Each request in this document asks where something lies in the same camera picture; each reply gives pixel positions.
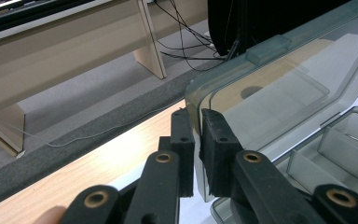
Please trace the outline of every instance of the black monitor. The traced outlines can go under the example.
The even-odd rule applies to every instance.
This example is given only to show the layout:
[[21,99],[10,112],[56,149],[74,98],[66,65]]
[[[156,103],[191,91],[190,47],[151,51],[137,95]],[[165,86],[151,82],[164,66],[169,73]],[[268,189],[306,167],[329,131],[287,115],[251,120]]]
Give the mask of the black monitor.
[[8,8],[20,7],[23,4],[22,0],[0,0],[0,11]]
[[233,47],[236,54],[244,53],[349,1],[208,0],[209,32],[220,55],[235,57],[229,55]]

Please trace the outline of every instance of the wooden table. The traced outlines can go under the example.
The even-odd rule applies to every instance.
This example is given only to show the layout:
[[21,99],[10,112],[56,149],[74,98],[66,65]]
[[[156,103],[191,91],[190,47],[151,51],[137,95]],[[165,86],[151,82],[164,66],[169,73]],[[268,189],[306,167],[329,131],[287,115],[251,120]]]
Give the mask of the wooden table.
[[64,166],[0,203],[0,223],[33,223],[55,205],[68,206],[82,190],[109,184],[158,149],[158,138],[171,135],[171,113],[181,101],[87,155]]

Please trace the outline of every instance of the black wire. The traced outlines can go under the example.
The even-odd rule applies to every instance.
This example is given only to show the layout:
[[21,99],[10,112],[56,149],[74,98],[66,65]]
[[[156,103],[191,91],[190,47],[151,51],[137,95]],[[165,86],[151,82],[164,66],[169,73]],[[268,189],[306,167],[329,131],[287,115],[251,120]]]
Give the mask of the black wire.
[[213,54],[213,57],[215,58],[215,59],[218,59],[218,60],[225,60],[226,59],[226,57],[225,56],[223,56],[223,57],[217,57],[216,56],[216,53],[219,53],[219,52],[215,52],[214,54]]
[[164,54],[164,55],[167,55],[169,57],[172,57],[172,58],[180,58],[180,59],[188,59],[188,60],[217,60],[217,61],[224,61],[225,60],[223,58],[216,58],[216,57],[213,57],[213,58],[194,58],[194,57],[187,57],[187,56],[170,54],[170,53],[166,53],[166,52],[161,52],[161,53]]
[[180,34],[180,39],[181,39],[182,52],[183,52],[185,61],[186,61],[186,63],[188,64],[188,66],[189,66],[191,69],[193,69],[193,70],[195,70],[195,71],[198,71],[198,72],[205,72],[205,71],[211,70],[211,69],[215,68],[216,66],[218,66],[219,64],[216,65],[216,66],[213,66],[213,67],[211,67],[211,68],[208,68],[208,69],[202,69],[202,70],[200,70],[200,69],[197,69],[197,68],[193,67],[193,66],[190,64],[190,62],[188,61],[188,58],[186,57],[186,53],[185,53],[185,50],[184,50],[183,34],[182,34],[182,23],[180,22],[179,18],[181,18],[182,21],[184,21],[184,20],[183,20],[182,16],[180,16],[180,13],[179,13],[179,11],[178,11],[177,8],[176,8],[176,4],[175,4],[174,0],[170,0],[170,2],[171,2],[172,6],[173,6],[173,8],[175,9],[175,12],[176,12],[176,18],[177,18],[178,25],[179,25],[179,34]]
[[[170,48],[167,47],[166,45],[164,45],[163,43],[159,42],[159,40],[157,41],[162,47],[166,48],[166,49],[176,49],[176,48]],[[200,44],[200,45],[194,45],[194,46],[190,46],[190,47],[185,47],[185,49],[194,49],[194,48],[198,48],[198,47],[205,47],[205,44]]]
[[169,15],[169,16],[170,16],[171,18],[173,18],[175,21],[177,21],[177,22],[179,22],[180,24],[182,24],[193,36],[195,36],[195,37],[199,40],[200,43],[203,44],[203,42],[200,40],[200,38],[204,39],[205,41],[209,42],[210,44],[213,43],[211,39],[208,39],[208,38],[206,38],[205,36],[203,36],[203,35],[197,33],[195,30],[191,29],[184,21],[180,21],[179,18],[175,18],[171,13],[169,13],[167,10],[165,10],[163,7],[161,7],[161,6],[157,3],[157,1],[155,1],[155,3],[156,3],[156,6],[158,6],[158,7],[159,7],[162,11],[164,11],[167,15]]

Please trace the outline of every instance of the transparent plastic container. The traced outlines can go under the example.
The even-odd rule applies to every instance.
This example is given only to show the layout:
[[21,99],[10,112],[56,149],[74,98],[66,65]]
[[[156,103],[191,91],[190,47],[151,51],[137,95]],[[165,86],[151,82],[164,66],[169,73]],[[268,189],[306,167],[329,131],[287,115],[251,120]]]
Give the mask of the transparent plastic container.
[[[345,126],[358,125],[358,108],[348,112],[357,98],[358,0],[196,78],[187,88],[186,107],[202,197],[213,198],[197,151],[202,108],[222,113],[242,147],[265,154],[295,187],[312,193],[321,183],[336,183],[358,192],[358,126]],[[218,223],[233,221],[229,199],[217,200],[212,213]]]

